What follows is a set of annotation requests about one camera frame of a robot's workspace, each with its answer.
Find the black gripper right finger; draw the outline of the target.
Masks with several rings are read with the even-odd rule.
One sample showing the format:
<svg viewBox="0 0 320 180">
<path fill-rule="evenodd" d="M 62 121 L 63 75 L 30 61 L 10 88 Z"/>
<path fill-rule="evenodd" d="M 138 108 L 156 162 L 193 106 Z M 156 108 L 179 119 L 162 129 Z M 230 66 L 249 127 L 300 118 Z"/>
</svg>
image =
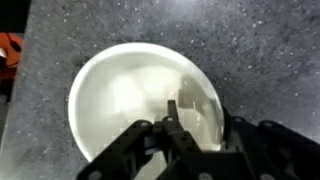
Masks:
<svg viewBox="0 0 320 180">
<path fill-rule="evenodd" d="M 271 120 L 225 115 L 222 148 L 204 151 L 179 123 L 163 120 L 167 167 L 156 180 L 320 180 L 320 146 Z"/>
</svg>

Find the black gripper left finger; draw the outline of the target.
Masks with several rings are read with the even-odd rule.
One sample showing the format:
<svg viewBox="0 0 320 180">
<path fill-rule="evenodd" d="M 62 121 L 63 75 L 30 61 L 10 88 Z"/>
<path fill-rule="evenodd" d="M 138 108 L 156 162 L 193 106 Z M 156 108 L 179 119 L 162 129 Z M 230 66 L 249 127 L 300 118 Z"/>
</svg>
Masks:
<svg viewBox="0 0 320 180">
<path fill-rule="evenodd" d="M 183 130 L 176 103 L 167 102 L 168 114 L 151 123 L 137 120 L 83 168 L 76 180 L 134 180 L 156 152 L 162 152 L 166 167 L 155 180 L 182 180 L 186 168 L 174 148 L 174 132 Z"/>
</svg>

